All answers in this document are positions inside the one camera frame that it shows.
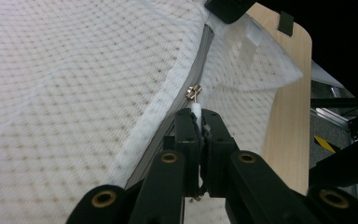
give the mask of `white bag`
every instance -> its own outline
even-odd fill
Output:
[[[0,223],[64,223],[101,184],[124,187],[199,52],[200,85],[240,149],[260,153],[276,89],[302,76],[244,15],[204,1],[0,1]],[[222,201],[185,223],[225,223]]]

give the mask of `zipper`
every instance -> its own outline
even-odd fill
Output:
[[[209,47],[212,44],[213,37],[213,30],[208,25],[205,25],[202,32],[199,51],[197,52],[196,59],[191,66],[188,77],[181,90],[179,90],[179,95],[173,100],[172,105],[167,112],[167,116],[158,127],[158,130],[156,131],[156,134],[149,146],[146,148],[143,157],[138,162],[138,165],[133,171],[131,177],[128,179],[125,189],[130,188],[138,181],[145,178],[153,157],[162,150],[164,136],[168,136],[172,133],[175,112],[186,108],[188,105],[187,95],[189,94],[189,87],[194,87],[195,85],[200,84],[207,54]]]

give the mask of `garment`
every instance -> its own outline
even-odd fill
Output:
[[[200,102],[261,152],[275,91],[302,74],[249,16],[225,25],[203,4],[0,1],[0,223],[64,223],[88,190],[124,186],[182,94],[205,24],[215,37]],[[186,222],[225,212],[201,205]]]

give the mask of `zipper pull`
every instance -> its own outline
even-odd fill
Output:
[[[202,108],[201,108],[201,104],[197,103],[197,96],[200,95],[201,92],[202,92],[202,86],[196,84],[188,88],[187,95],[186,95],[187,99],[193,101],[190,108],[191,108],[191,112],[197,118],[196,122],[197,122],[197,126],[199,126],[199,131],[201,131]]]
[[[201,92],[202,92],[202,86],[196,84],[188,88],[186,97],[187,99],[192,100],[194,103],[196,103],[197,96],[200,95]]]

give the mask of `metal zipper slider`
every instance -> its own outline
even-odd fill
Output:
[[[186,97],[187,99],[192,100],[194,103],[196,103],[197,96],[200,95],[201,92],[202,92],[202,86],[196,84],[188,88]]]

